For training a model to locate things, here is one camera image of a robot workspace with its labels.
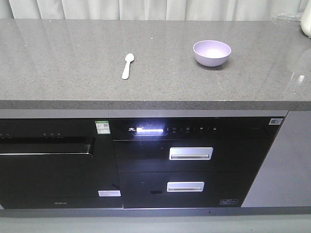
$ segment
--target green label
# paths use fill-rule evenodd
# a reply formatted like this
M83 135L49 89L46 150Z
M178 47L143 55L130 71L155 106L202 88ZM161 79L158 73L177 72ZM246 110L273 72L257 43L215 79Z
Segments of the green label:
M97 134L110 134L110 127L108 120L96 120L95 121Z

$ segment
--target gray cabinet panel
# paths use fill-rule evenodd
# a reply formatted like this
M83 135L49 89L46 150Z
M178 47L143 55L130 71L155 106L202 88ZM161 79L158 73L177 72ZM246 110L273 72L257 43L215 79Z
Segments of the gray cabinet panel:
M311 112L289 112L243 207L311 206Z

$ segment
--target digital display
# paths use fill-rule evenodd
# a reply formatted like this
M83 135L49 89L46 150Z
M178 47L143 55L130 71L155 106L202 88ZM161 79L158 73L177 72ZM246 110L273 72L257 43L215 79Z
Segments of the digital display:
M163 133L164 130L163 129L144 129L143 127L137 127L136 132L137 133L154 133L154 132Z

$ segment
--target white container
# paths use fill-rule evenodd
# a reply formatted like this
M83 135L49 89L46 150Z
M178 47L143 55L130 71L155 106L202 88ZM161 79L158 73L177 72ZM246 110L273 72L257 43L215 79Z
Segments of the white container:
M308 37L311 37L311 0L309 0L301 17L300 26L304 34L306 34Z

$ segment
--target silver drawer handle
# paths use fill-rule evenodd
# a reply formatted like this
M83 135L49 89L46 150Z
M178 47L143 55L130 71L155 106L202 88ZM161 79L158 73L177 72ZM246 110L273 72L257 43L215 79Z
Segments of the silver drawer handle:
M168 192L203 192L204 182L168 182Z
M169 160L211 160L213 147L171 147Z

